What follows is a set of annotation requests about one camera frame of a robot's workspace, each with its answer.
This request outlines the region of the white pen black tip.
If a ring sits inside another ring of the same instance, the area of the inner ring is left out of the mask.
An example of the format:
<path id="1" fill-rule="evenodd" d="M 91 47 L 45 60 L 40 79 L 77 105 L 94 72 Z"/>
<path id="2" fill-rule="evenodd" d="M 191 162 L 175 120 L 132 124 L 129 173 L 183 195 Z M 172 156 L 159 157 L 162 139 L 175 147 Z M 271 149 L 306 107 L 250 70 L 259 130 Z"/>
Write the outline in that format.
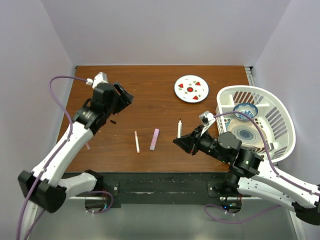
<path id="1" fill-rule="evenodd" d="M 178 124 L 177 124 L 177 138 L 180 138 L 182 136 L 182 120 L 179 119 Z"/>

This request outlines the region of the pink highlighter pen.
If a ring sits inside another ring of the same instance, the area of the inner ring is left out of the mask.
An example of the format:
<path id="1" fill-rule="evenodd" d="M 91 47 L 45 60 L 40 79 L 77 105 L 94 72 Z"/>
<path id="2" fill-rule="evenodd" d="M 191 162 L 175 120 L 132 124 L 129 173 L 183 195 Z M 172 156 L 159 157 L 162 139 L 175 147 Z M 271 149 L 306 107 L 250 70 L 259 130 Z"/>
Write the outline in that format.
<path id="1" fill-rule="evenodd" d="M 157 144 L 159 133 L 160 133 L 160 130 L 158 128 L 156 128 L 154 130 L 154 133 L 153 133 L 153 136 L 152 136 L 152 140 L 151 140 L 151 144 L 150 144 L 150 147 L 149 147 L 149 149 L 151 151 L 154 151 L 155 148 L 156 148 L 156 144 Z"/>

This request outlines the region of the white pen peach tip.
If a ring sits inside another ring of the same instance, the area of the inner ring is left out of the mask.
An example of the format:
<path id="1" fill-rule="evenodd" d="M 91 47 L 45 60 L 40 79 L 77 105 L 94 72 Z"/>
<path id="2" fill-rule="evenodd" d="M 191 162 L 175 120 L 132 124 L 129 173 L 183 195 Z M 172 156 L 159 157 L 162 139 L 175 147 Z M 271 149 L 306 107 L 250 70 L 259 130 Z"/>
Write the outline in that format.
<path id="1" fill-rule="evenodd" d="M 140 145 L 139 145 L 139 139 L 138 139 L 137 131 L 134 131 L 134 139 L 135 139 L 136 152 L 137 152 L 137 154 L 139 154 L 140 153 Z"/>

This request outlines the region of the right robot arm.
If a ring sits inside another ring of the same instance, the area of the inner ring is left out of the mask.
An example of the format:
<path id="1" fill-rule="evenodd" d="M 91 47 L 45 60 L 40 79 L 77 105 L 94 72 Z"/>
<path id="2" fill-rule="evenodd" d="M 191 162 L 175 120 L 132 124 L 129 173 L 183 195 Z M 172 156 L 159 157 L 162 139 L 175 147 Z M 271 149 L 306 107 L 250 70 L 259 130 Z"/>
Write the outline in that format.
<path id="1" fill-rule="evenodd" d="M 184 152 L 203 152 L 229 165 L 226 179 L 214 189 L 225 195 L 258 197 L 294 212 L 301 221 L 320 224 L 320 187 L 296 179 L 275 169 L 258 154 L 242 148 L 242 142 L 231 132 L 217 138 L 202 132 L 203 125 L 192 133 L 175 138 L 173 143 Z"/>

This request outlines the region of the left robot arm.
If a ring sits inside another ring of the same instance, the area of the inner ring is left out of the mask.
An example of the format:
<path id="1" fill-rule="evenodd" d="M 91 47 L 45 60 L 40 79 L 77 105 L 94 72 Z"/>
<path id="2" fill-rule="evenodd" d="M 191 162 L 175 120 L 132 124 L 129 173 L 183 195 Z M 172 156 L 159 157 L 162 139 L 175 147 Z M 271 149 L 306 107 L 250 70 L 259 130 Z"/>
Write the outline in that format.
<path id="1" fill-rule="evenodd" d="M 49 213 L 56 212 L 66 199 L 88 192 L 99 196 L 104 190 L 103 177 L 87 170 L 75 179 L 62 176 L 80 149 L 104 126 L 111 115 L 133 102 L 133 95 L 120 83 L 99 83 L 92 97 L 76 111 L 71 125 L 51 152 L 32 171 L 23 170 L 18 183 L 23 196 Z"/>

